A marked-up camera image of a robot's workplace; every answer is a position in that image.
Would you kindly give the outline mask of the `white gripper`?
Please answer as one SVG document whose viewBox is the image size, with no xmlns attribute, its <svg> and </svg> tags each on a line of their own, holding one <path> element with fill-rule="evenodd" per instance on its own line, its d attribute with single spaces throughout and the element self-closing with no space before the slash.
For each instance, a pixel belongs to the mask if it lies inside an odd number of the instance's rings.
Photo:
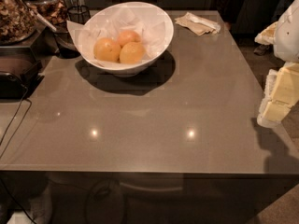
<svg viewBox="0 0 299 224">
<path fill-rule="evenodd" d="M 299 63 L 285 63 L 278 71 L 271 69 L 266 77 L 264 94 L 266 98 L 259 107 L 257 123 L 272 129 L 290 113 L 288 106 L 299 101 Z"/>
</svg>

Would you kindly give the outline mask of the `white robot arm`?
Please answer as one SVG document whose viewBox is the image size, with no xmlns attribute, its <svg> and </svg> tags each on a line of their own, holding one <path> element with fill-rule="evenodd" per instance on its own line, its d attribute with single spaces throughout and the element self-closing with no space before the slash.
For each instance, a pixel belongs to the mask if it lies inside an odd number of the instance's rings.
<svg viewBox="0 0 299 224">
<path fill-rule="evenodd" d="M 274 55 L 284 62 L 278 71 L 269 70 L 257 117 L 260 126 L 275 128 L 299 101 L 299 0 L 294 0 L 255 41 L 272 45 Z"/>
</svg>

